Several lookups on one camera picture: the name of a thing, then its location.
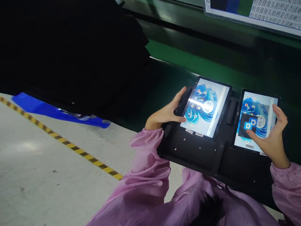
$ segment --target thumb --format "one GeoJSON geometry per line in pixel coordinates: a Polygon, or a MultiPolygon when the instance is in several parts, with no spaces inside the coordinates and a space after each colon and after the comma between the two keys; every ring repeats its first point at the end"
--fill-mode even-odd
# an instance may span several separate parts
{"type": "Polygon", "coordinates": [[[173,116],[170,121],[186,122],[186,118],[180,116],[173,116]]]}
{"type": "Polygon", "coordinates": [[[260,147],[263,142],[262,139],[260,139],[252,130],[247,130],[246,132],[250,136],[250,138],[255,141],[255,143],[260,147]]]}

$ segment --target blue plastic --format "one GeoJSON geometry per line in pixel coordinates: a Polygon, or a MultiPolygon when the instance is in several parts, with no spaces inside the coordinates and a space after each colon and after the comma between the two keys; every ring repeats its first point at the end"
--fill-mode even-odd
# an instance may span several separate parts
{"type": "Polygon", "coordinates": [[[93,118],[88,119],[86,121],[79,120],[78,118],[65,114],[58,110],[58,108],[47,104],[43,101],[40,101],[32,96],[29,96],[25,93],[20,93],[14,97],[12,97],[12,100],[18,104],[21,108],[24,109],[26,112],[31,112],[39,115],[46,115],[51,118],[65,120],[65,121],[71,121],[71,122],[77,122],[81,124],[86,125],[92,125],[92,126],[98,126],[101,128],[107,128],[110,124],[103,122],[101,118],[93,118]]]}

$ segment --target pink sleeve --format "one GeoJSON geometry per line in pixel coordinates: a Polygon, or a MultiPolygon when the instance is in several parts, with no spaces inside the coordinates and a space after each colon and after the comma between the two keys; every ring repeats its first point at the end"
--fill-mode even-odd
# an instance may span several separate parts
{"type": "Polygon", "coordinates": [[[301,225],[301,166],[291,163],[288,169],[271,165],[275,204],[296,226],[301,225]]]}
{"type": "Polygon", "coordinates": [[[169,161],[160,158],[157,154],[157,147],[162,137],[161,128],[143,129],[132,138],[130,146],[135,148],[137,153],[130,173],[121,179],[105,205],[87,225],[97,225],[97,222],[111,218],[112,220],[105,220],[105,222],[112,223],[118,221],[118,217],[122,220],[122,215],[125,219],[129,219],[135,217],[137,213],[164,203],[169,188],[170,166],[169,161]]]}

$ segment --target hand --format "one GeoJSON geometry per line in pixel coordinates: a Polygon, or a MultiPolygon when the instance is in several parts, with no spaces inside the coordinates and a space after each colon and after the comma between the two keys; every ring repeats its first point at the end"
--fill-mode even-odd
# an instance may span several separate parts
{"type": "Polygon", "coordinates": [[[186,118],[175,116],[174,110],[178,107],[179,101],[182,95],[186,91],[186,86],[184,86],[180,92],[178,92],[175,98],[170,102],[168,105],[163,107],[162,109],[158,110],[157,112],[153,113],[145,124],[145,129],[147,130],[155,130],[159,129],[162,126],[162,123],[169,122],[169,121],[176,121],[176,122],[185,122],[186,118]]]}
{"type": "Polygon", "coordinates": [[[260,147],[260,149],[272,160],[275,167],[286,169],[290,167],[291,163],[284,152],[282,131],[288,123],[288,118],[276,104],[273,104],[273,111],[275,112],[278,121],[267,138],[259,138],[252,130],[247,130],[246,132],[260,147]]]}

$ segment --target tablet holder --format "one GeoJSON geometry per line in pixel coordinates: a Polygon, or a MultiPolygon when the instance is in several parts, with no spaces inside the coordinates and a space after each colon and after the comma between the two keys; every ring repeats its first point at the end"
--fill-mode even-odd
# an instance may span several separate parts
{"type": "MultiPolygon", "coordinates": [[[[184,111],[190,93],[180,100],[175,114],[184,111]]],[[[271,160],[259,154],[231,147],[239,99],[230,97],[215,141],[177,128],[177,122],[163,125],[164,136],[157,148],[161,158],[212,176],[230,188],[244,192],[261,203],[279,210],[272,197],[271,160]]]]}

